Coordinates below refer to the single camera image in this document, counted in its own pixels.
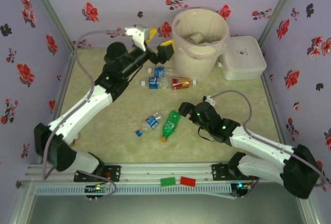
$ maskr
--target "green plastic bottle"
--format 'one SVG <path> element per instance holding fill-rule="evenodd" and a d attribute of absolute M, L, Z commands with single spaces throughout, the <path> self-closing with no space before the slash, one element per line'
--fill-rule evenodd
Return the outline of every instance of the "green plastic bottle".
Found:
<path fill-rule="evenodd" d="M 168 137 L 173 134 L 180 120 L 180 114 L 175 110 L 171 111 L 165 124 L 163 125 L 162 142 L 166 142 Z"/>

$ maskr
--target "white box lid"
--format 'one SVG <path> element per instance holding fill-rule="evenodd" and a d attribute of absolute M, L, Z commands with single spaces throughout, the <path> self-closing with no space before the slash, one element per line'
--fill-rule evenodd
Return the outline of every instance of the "white box lid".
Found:
<path fill-rule="evenodd" d="M 219 67 L 240 72 L 264 71 L 267 67 L 259 44 L 252 36 L 230 37 L 218 63 Z"/>

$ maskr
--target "floral wallpaper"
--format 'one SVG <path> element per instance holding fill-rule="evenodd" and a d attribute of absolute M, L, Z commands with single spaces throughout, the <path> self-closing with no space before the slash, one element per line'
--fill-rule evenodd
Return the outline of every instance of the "floral wallpaper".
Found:
<path fill-rule="evenodd" d="M 331 177 L 331 0 L 289 0 L 262 48 L 288 144 L 307 146 Z M 331 183 L 310 197 L 330 223 Z"/>
<path fill-rule="evenodd" d="M 69 50 L 38 0 L 0 7 L 0 223 L 8 223 L 26 168 L 38 161 L 33 129 L 50 120 Z"/>
<path fill-rule="evenodd" d="M 223 16 L 231 35 L 251 35 L 258 39 L 278 0 L 50 0 L 73 43 L 82 34 L 101 29 L 116 30 L 143 24 L 159 29 L 150 42 L 159 45 L 172 36 L 172 20 L 180 11 L 205 7 Z M 110 38 L 131 46 L 129 37 L 92 35 L 80 47 L 107 47 Z"/>

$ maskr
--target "white trash bin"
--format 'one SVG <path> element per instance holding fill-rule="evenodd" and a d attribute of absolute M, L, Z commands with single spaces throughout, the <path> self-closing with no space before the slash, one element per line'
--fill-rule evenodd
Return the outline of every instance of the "white trash bin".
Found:
<path fill-rule="evenodd" d="M 187 41 L 199 33 L 200 44 Z M 181 77 L 203 80 L 211 73 L 217 57 L 224 53 L 230 37 L 225 19 L 208 9 L 189 9 L 176 15 L 172 23 L 175 68 Z"/>

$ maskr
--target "red block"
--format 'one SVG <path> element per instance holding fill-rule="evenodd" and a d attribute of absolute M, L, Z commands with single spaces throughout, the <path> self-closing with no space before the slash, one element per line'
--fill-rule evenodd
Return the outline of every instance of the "red block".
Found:
<path fill-rule="evenodd" d="M 195 179 L 182 176 L 180 184 L 195 187 Z"/>

